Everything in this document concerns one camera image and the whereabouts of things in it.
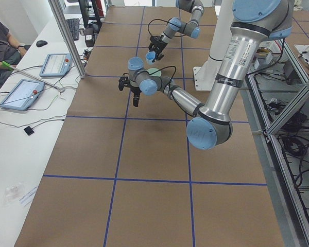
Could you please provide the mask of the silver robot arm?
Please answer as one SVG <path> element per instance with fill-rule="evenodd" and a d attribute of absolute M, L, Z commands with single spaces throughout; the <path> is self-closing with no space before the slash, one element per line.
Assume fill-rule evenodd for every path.
<path fill-rule="evenodd" d="M 145 56 L 146 62 L 149 65 L 160 61 L 164 57 L 164 49 L 177 33 L 182 37 L 187 36 L 193 39 L 199 37 L 199 22 L 204 14 L 203 3 L 201 1 L 176 1 L 176 7 L 190 13 L 191 19 L 188 22 L 184 22 L 179 17 L 172 17 L 167 21 L 164 20 L 166 26 L 160 35 L 154 35 L 149 31 L 150 44 L 148 46 L 148 53 Z M 168 87 L 169 92 L 175 89 L 172 77 L 153 76 L 144 69 L 143 60 L 139 57 L 129 60 L 128 69 L 130 71 L 129 81 L 135 107 L 139 106 L 141 93 L 151 96 L 158 91 L 163 92 L 166 87 Z"/>
<path fill-rule="evenodd" d="M 194 147 L 207 150 L 222 144 L 232 135 L 229 111 L 260 43 L 290 35 L 293 5 L 293 1 L 233 2 L 232 38 L 206 103 L 176 85 L 172 77 L 153 76 L 139 57 L 129 59 L 129 75 L 120 78 L 118 87 L 130 88 L 134 106 L 140 94 L 162 92 L 192 117 L 186 134 Z"/>

